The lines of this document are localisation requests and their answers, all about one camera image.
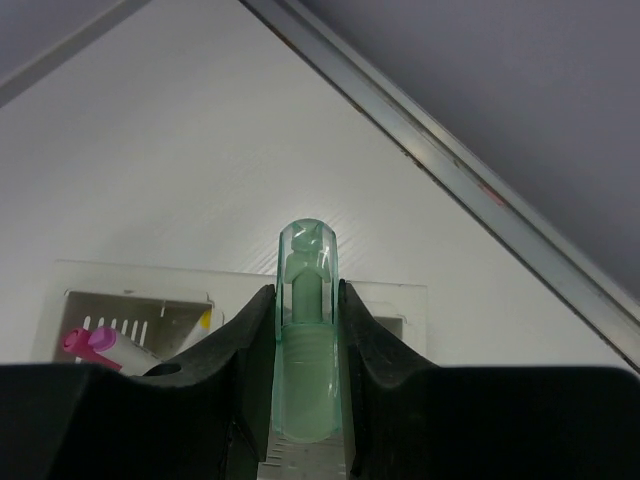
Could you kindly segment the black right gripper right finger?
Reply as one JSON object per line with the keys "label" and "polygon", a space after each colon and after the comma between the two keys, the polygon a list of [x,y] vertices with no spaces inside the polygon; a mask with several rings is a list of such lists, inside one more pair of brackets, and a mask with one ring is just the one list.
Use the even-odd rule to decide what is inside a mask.
{"label": "black right gripper right finger", "polygon": [[473,454],[444,370],[376,321],[355,287],[338,289],[338,349],[347,476],[350,479],[470,479]]}

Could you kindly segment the green translucent highlighter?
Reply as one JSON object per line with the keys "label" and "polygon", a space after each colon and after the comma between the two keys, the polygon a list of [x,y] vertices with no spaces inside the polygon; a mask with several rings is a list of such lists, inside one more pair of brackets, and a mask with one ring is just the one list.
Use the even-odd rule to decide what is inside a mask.
{"label": "green translucent highlighter", "polygon": [[280,233],[275,310],[272,426],[294,443],[341,430],[335,232],[299,219]]}

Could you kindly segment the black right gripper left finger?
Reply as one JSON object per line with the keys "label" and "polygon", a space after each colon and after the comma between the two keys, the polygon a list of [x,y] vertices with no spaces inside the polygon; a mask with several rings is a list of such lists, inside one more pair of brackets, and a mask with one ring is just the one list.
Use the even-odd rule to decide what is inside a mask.
{"label": "black right gripper left finger", "polygon": [[204,340],[140,377],[168,410],[153,479],[254,479],[265,459],[275,360],[275,288],[260,288]]}

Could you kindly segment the yellow capped white marker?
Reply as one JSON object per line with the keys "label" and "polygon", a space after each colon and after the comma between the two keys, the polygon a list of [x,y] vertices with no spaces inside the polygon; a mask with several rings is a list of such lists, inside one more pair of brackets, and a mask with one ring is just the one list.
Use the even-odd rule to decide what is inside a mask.
{"label": "yellow capped white marker", "polygon": [[178,346],[176,354],[180,354],[188,350],[211,333],[212,315],[213,310],[209,309],[200,316],[193,328]]}

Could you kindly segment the purple capped white marker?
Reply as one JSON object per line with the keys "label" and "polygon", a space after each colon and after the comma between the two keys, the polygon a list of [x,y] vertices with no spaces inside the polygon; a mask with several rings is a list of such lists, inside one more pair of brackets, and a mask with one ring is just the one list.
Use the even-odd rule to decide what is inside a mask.
{"label": "purple capped white marker", "polygon": [[125,375],[141,376],[162,363],[151,351],[110,327],[93,331],[88,344],[97,354],[117,364]]}

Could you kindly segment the magenta capped white marker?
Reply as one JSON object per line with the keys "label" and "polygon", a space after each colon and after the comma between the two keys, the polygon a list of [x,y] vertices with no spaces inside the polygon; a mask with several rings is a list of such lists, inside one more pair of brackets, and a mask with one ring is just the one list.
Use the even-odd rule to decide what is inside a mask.
{"label": "magenta capped white marker", "polygon": [[120,371],[122,366],[106,358],[94,350],[89,344],[92,332],[85,328],[75,328],[68,332],[62,339],[62,348],[65,352],[80,358],[83,362],[95,363]]}

